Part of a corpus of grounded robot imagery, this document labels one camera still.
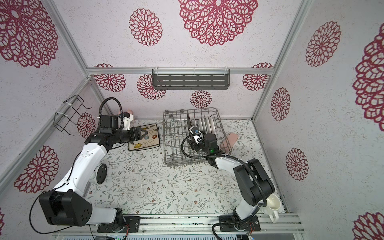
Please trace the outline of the white ceramic mug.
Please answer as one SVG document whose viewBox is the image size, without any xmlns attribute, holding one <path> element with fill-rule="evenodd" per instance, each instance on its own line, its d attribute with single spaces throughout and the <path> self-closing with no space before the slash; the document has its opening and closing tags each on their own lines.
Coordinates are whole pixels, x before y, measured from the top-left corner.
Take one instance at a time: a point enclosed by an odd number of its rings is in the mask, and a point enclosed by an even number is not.
<svg viewBox="0 0 384 240">
<path fill-rule="evenodd" d="M 275 194 L 271 194 L 267 198 L 267 206 L 262 207 L 262 212 L 269 216 L 273 224 L 276 224 L 279 220 L 278 210 L 281 208 L 281 206 L 282 202 L 280 198 Z"/>
</svg>

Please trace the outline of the pink sponge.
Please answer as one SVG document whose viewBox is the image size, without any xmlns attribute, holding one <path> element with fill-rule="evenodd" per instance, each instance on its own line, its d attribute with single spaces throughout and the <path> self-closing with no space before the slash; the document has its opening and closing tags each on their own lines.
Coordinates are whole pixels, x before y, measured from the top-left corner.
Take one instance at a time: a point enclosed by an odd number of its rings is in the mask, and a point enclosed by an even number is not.
<svg viewBox="0 0 384 240">
<path fill-rule="evenodd" d="M 230 132 L 220 145 L 220 149 L 225 153 L 230 153 L 239 136 L 235 133 Z"/>
</svg>

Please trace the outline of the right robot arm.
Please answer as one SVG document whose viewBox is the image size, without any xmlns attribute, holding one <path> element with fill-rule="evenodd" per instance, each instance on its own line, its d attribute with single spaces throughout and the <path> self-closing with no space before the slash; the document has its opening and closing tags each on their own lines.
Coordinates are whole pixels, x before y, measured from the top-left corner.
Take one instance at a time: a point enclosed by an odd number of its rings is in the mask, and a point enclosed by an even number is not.
<svg viewBox="0 0 384 240">
<path fill-rule="evenodd" d="M 216 135 L 199 131 L 183 139 L 181 151 L 190 159 L 207 160 L 212 167 L 233 174 L 237 181 L 242 200 L 229 220 L 220 220 L 212 226 L 213 233 L 217 227 L 241 231 L 248 223 L 254 231 L 256 214 L 268 205 L 267 198 L 275 192 L 275 186 L 260 161 L 251 159 L 245 162 L 228 155 L 219 148 Z"/>
</svg>

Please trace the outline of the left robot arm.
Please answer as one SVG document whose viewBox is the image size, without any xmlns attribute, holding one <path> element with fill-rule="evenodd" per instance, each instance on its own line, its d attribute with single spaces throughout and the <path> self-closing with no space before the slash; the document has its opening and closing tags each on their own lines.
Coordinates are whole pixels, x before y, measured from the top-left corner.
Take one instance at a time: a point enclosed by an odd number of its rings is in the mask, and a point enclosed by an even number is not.
<svg viewBox="0 0 384 240">
<path fill-rule="evenodd" d="M 110 232 L 121 232 L 126 226 L 122 210 L 94 207 L 84 199 L 84 194 L 88 183 L 97 177 L 101 160 L 115 144 L 139 141 L 147 134 L 147 130 L 140 127 L 90 134 L 67 174 L 52 190 L 37 198 L 48 224 L 60 225 L 64 229 L 103 225 Z"/>
</svg>

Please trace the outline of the grey wall shelf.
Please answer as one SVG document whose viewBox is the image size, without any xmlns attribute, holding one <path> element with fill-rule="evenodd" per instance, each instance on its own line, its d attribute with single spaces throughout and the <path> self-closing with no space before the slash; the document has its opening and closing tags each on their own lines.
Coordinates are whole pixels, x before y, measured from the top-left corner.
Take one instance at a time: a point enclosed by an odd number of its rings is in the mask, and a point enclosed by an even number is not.
<svg viewBox="0 0 384 240">
<path fill-rule="evenodd" d="M 165 71 L 152 70 L 152 84 L 156 90 L 227 90 L 230 70 L 218 71 Z"/>
</svg>

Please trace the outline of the white round plate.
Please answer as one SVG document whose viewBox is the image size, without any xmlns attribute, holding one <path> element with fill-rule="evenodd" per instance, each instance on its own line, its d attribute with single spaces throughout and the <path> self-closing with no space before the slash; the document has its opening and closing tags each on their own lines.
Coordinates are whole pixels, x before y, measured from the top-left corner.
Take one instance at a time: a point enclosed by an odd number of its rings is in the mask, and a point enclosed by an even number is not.
<svg viewBox="0 0 384 240">
<path fill-rule="evenodd" d="M 200 132 L 204 131 L 203 122 L 201 119 L 198 119 L 198 126 Z"/>
<path fill-rule="evenodd" d="M 197 120 L 195 119 L 194 122 L 195 122 L 195 126 L 196 126 L 197 130 L 200 131 Z"/>
<path fill-rule="evenodd" d="M 213 117 L 209 118 L 209 121 L 210 121 L 211 132 L 212 132 L 212 134 L 216 135 L 216 127 L 215 127 Z"/>
<path fill-rule="evenodd" d="M 204 119 L 204 124 L 205 124 L 205 126 L 206 126 L 206 132 L 207 132 L 207 134 L 211 134 L 211 133 L 212 133 L 212 132 L 211 132 L 211 126 L 210 126 L 210 121 L 209 121 L 208 118 L 205 118 L 205 119 Z"/>
</svg>

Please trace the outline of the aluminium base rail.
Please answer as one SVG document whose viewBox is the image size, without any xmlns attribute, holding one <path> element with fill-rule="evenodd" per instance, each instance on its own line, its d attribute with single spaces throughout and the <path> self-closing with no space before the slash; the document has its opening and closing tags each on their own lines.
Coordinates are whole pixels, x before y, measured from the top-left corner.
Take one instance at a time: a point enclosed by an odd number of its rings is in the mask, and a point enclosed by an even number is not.
<svg viewBox="0 0 384 240">
<path fill-rule="evenodd" d="M 277 223 L 257 214 L 238 227 L 216 226 L 229 215 L 127 216 L 129 227 L 120 233 L 100 233 L 97 226 L 74 227 L 53 234 L 52 240 L 306 240 L 297 214 L 281 214 Z"/>
</svg>

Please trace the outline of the pink pig plush toy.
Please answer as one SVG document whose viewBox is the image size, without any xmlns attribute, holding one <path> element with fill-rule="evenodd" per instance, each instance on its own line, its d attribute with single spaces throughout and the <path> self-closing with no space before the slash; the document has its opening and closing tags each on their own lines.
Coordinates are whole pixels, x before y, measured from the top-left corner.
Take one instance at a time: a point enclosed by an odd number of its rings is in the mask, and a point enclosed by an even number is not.
<svg viewBox="0 0 384 240">
<path fill-rule="evenodd" d="M 125 112 L 121 112 L 119 111 L 118 113 L 118 116 L 122 119 L 122 120 L 130 120 L 130 121 L 133 121 L 135 118 L 134 118 L 134 115 L 133 115 L 133 112 L 131 110 L 128 110 L 128 111 L 125 111 Z"/>
</svg>

